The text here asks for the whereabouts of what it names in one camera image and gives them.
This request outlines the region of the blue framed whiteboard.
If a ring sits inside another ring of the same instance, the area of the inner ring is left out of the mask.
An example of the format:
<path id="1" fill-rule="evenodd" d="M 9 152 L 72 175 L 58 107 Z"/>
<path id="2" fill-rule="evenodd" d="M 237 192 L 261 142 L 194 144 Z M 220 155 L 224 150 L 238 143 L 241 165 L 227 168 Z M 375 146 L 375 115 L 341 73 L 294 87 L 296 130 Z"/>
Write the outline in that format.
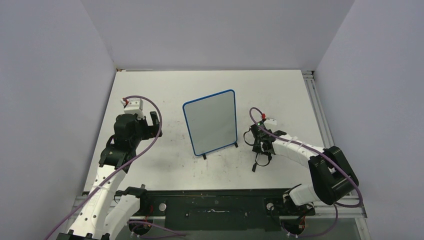
<path id="1" fill-rule="evenodd" d="M 193 154 L 207 155 L 227 148 L 238 147 L 236 93 L 227 89 L 185 102 L 182 111 Z"/>

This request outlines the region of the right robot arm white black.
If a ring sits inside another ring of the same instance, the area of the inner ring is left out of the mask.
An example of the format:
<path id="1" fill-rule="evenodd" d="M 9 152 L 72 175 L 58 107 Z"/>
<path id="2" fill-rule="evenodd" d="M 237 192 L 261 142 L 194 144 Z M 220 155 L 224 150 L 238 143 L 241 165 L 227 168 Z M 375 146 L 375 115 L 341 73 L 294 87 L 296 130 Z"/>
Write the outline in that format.
<path id="1" fill-rule="evenodd" d="M 284 131 L 271 132 L 262 124 L 251 125 L 248 132 L 254 138 L 250 144 L 252 151 L 257 157 L 265 156 L 267 159 L 263 164 L 255 161 L 253 172 L 257 167 L 270 165 L 275 156 L 292 160 L 309 170 L 311 183 L 295 185 L 282 195 L 281 207 L 288 214 L 302 216 L 314 208 L 314 202 L 344 208 L 362 206 L 361 197 L 356 204 L 340 202 L 351 191 L 358 190 L 359 180 L 339 147 L 323 148 L 306 144 Z"/>

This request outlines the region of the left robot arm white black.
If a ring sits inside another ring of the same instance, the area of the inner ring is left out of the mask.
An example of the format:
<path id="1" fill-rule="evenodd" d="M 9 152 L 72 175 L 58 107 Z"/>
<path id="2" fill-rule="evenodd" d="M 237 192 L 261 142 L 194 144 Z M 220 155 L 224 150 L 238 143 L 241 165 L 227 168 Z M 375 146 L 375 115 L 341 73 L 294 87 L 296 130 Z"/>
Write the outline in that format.
<path id="1" fill-rule="evenodd" d="M 145 190 L 130 187 L 124 191 L 124 200 L 110 209 L 116 191 L 128 173 L 131 163 L 139 157 L 138 145 L 143 140 L 154 142 L 162 136 L 160 111 L 150 112 L 152 125 L 145 117 L 125 113 L 118 115 L 114 123 L 114 134 L 101 152 L 99 166 L 93 186 L 87 198 L 78 206 L 77 218 L 59 240 L 113 240 L 126 221 L 136 214 L 144 215 L 149 210 L 149 201 L 143 198 Z"/>

